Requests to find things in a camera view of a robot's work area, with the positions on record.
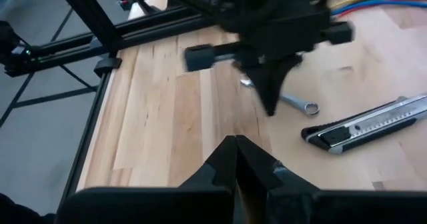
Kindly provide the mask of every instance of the black machine part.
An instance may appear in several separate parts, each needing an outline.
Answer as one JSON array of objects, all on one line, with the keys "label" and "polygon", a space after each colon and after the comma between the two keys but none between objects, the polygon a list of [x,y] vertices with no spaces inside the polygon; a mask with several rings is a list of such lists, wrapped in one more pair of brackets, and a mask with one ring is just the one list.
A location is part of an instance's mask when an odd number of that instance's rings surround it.
[{"label": "black machine part", "polygon": [[312,51],[319,42],[334,45],[353,39],[351,25],[332,20],[326,2],[222,0],[220,12],[212,11],[215,22],[225,31],[238,33],[240,41],[190,47],[184,54],[187,70],[210,68],[224,57],[235,59],[236,67],[252,80],[267,115],[272,116],[286,75],[302,61],[299,53]]},{"label": "black machine part", "polygon": [[227,136],[181,186],[87,189],[56,224],[425,223],[427,194],[322,191],[244,136]]}]

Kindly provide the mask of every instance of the combination wrench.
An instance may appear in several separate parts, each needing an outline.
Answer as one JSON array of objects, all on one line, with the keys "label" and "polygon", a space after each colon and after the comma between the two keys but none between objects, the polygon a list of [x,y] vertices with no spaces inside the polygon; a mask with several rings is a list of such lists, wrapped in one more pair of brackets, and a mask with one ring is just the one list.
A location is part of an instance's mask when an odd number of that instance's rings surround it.
[{"label": "combination wrench", "polygon": [[[245,87],[254,86],[252,84],[252,81],[249,79],[241,79],[240,83]],[[304,101],[293,95],[289,95],[286,93],[282,93],[280,95],[280,100],[283,102],[286,102],[292,107],[295,107],[296,109],[300,110],[302,113],[306,114],[307,116],[316,115],[320,111],[319,105],[317,103]]]}]

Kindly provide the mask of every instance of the blue cable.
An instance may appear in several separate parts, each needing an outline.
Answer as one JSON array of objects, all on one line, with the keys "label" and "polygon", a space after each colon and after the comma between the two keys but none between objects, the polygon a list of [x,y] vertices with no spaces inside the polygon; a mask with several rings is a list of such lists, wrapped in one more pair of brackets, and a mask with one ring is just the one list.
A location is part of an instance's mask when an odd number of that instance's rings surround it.
[{"label": "blue cable", "polygon": [[427,3],[419,3],[416,1],[386,1],[386,0],[371,0],[371,1],[363,1],[361,3],[356,3],[353,5],[348,5],[346,7],[337,9],[332,11],[332,15],[337,15],[342,12],[345,12],[347,10],[357,8],[357,7],[365,7],[365,6],[371,6],[371,5],[407,5],[411,7],[423,7],[427,8]]}]

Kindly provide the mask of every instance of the wood plank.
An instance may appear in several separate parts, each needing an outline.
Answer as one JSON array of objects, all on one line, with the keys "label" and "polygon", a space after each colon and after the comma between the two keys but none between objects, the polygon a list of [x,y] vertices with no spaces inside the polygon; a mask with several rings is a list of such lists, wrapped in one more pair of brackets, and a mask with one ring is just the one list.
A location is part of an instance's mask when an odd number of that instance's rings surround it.
[{"label": "wood plank", "polygon": [[[164,8],[165,0],[155,4]],[[354,42],[322,43],[304,55],[283,91],[317,102],[321,111],[314,118],[285,103],[266,117],[230,62],[186,73],[186,47],[236,39],[216,27],[122,51],[124,63],[110,80],[79,189],[177,186],[226,135],[242,134],[320,188],[425,190],[427,121],[341,156],[300,137],[304,127],[427,91],[427,20],[417,12],[378,7],[352,13],[344,19],[356,26]],[[139,15],[133,8],[131,16]]]}]

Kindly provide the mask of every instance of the cable bundle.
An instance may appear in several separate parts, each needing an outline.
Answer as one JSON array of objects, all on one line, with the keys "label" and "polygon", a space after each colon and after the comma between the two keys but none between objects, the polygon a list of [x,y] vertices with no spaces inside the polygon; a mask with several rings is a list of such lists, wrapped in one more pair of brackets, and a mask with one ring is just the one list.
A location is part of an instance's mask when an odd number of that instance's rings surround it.
[{"label": "cable bundle", "polygon": [[406,5],[411,7],[427,7],[427,3],[420,0],[345,0],[332,6],[332,15],[340,18],[353,11],[373,7],[376,5]]}]

